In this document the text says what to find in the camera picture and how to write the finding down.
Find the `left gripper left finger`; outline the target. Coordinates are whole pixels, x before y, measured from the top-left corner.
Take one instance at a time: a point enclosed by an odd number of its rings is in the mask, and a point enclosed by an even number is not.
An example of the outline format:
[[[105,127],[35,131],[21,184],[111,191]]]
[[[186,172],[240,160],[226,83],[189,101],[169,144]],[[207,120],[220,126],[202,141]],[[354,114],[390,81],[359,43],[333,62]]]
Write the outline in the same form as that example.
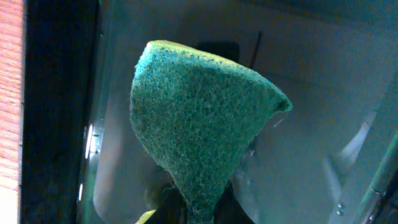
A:
[[[187,206],[178,188],[170,183],[161,186],[162,199],[146,224],[186,224]]]

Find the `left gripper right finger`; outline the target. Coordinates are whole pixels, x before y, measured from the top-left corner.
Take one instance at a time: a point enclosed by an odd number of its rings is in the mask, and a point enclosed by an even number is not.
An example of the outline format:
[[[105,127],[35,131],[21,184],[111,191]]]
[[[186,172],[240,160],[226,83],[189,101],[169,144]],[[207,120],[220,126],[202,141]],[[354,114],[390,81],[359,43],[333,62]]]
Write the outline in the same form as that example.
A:
[[[216,204],[214,224],[254,224],[236,199],[231,182],[228,182]]]

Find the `green sponge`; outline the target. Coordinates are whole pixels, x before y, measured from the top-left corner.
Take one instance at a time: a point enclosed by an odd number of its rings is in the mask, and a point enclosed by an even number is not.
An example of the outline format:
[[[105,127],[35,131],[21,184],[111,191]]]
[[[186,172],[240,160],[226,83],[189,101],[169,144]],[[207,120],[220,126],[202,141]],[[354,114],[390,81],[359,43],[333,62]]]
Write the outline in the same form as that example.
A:
[[[273,83],[230,59],[167,40],[135,67],[132,128],[187,206],[187,223],[214,223],[216,204],[251,141],[292,109]]]

